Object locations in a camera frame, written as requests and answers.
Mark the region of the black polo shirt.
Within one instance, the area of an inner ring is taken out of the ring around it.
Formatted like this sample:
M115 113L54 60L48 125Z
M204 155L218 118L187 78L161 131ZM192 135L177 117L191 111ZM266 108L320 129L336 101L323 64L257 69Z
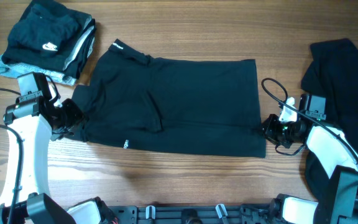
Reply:
M73 139L145 151L266 155L253 59L154 58L115 40L73 101L87 116Z

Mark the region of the white rail clip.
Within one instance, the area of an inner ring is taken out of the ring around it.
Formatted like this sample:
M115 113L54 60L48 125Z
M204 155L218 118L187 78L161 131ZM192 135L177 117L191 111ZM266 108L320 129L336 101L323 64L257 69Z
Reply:
M221 220L227 220L227 210L224 204L220 203L215 206L218 218Z
M156 208L153 205L149 205L145 208L145 218L147 220L154 220L156 217Z

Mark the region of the black shirt pile right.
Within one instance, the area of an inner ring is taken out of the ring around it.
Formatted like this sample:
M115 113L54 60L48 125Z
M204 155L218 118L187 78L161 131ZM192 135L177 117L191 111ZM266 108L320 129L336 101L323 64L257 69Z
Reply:
M313 58L301 88L326 99L327 120L358 153L358 48L349 39L310 45Z

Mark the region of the folded black grey-trimmed shirt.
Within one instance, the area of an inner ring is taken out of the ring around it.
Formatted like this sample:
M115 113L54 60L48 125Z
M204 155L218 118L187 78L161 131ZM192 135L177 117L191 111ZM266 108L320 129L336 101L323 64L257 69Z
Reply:
M73 48L73 51L65 61L65 68L62 71L53 71L62 72L65 75L75 79L79 78L80 73L82 72L83 67L87 61L88 50L92 44L92 40L94 39L95 31L96 22L92 15L90 15L90 18L86 21L84 29L82 30L81 35Z

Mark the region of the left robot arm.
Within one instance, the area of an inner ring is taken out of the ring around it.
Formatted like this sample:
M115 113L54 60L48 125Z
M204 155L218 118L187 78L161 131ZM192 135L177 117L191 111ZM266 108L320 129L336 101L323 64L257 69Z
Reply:
M86 116L71 99L60 102L53 80L43 73L17 79L19 91L6 108L1 128L9 135L7 174L0 196L0 223L115 223L98 197L65 210L48 186L48 146L82 127Z

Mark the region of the folded black Nike garment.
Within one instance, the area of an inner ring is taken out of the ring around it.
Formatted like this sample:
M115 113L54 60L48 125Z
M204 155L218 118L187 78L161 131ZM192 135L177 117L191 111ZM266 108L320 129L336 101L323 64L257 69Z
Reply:
M89 18L59 2L32 1L10 31L2 61L62 71Z

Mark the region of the folded grey garment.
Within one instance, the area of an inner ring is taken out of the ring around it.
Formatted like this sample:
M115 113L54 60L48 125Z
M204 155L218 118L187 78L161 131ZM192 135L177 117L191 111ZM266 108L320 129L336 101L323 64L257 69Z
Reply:
M29 65L26 63L4 63L2 61L2 55L0 55L0 76L8 77L8 78L17 78L21 75L25 75L27 73L43 73L52 78L54 82L61 83L64 85L73 86L76 83L76 79L65 75L60 72L46 70L35 65Z

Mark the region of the right white rail clip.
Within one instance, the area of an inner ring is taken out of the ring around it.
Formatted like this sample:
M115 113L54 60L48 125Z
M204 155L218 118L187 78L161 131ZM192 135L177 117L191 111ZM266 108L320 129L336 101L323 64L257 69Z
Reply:
M218 218L221 220L227 220L227 210L224 204L220 203L215 206Z

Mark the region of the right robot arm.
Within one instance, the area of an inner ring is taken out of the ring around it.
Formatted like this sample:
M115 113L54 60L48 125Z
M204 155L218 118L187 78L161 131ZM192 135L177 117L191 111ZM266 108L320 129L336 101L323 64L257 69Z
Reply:
M276 147L299 143L307 148L321 173L314 185L322 188L317 202L284 196L277 212L283 223L358 223L358 154L344 133L326 122L326 99L303 94L279 101L280 114L263 123L263 137Z

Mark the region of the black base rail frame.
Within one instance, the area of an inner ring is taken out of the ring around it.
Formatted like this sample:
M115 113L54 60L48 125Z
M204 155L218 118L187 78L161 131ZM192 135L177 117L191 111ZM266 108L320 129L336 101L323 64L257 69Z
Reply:
M131 224L186 224L186 223L236 223L259 224L280 223L277 215L269 210L267 204L242 204L227 206L227 220L221 220L215 206L158 207L154 220L145 218L146 207L110 206L117 217L116 223Z

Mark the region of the left white rail clip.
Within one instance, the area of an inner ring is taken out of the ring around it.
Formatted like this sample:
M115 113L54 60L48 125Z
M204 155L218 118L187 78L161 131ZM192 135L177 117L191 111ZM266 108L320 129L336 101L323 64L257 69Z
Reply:
M145 218L147 220L154 220L156 217L156 208L153 205L149 205L145 208Z

